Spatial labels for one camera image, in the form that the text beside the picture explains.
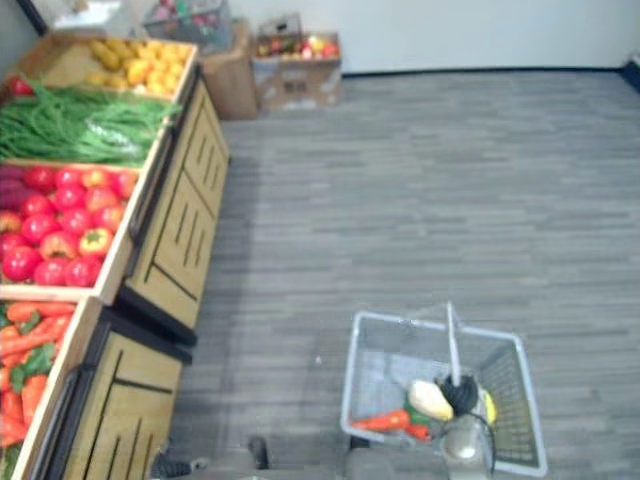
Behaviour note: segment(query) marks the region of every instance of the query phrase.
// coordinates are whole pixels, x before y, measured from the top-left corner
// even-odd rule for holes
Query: white vegetable
[[[415,380],[409,387],[409,403],[423,415],[438,420],[451,420],[453,408],[435,383]]]

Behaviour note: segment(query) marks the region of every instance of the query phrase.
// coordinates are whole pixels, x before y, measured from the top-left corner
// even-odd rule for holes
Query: cardboard box
[[[252,120],[258,99],[251,72],[251,34],[246,20],[234,26],[233,48],[201,57],[202,73],[216,113],[222,120]]]
[[[314,33],[339,48],[335,33]],[[262,110],[318,108],[340,101],[341,57],[293,58],[291,55],[252,59]]]

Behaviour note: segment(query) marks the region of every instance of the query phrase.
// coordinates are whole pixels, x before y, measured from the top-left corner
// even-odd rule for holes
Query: box of fruit
[[[0,290],[27,300],[115,298],[132,245],[140,170],[0,163]]]
[[[0,289],[0,478],[27,478],[44,449],[65,380],[84,359],[99,302],[25,302]]]
[[[47,87],[131,90],[178,101],[193,70],[197,46],[160,40],[49,33],[15,66]]]
[[[317,108],[340,100],[341,53],[336,33],[260,36],[252,63],[263,110]]]

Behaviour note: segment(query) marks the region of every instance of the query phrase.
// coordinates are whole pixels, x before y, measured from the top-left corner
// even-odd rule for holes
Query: white wall
[[[640,0],[229,2],[253,26],[299,11],[307,29],[339,31],[345,72],[618,67],[640,45]]]
[[[0,0],[0,78],[37,39],[38,34],[18,4]]]

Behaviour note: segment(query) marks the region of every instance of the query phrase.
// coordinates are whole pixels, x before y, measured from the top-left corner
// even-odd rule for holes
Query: produce display
[[[338,58],[340,47],[317,35],[304,39],[292,36],[268,37],[258,41],[256,54],[258,57],[280,56],[282,60]]]
[[[0,109],[0,159],[139,166],[162,122],[180,110],[130,92],[50,90],[33,81],[27,86],[32,93],[24,86],[13,88],[10,102]]]
[[[76,306],[0,303],[0,478],[11,478]]]
[[[0,164],[3,282],[92,287],[137,178],[124,168]]]
[[[163,96],[173,95],[193,52],[190,45],[120,38],[96,40],[90,47],[104,70],[88,73],[87,85]]]

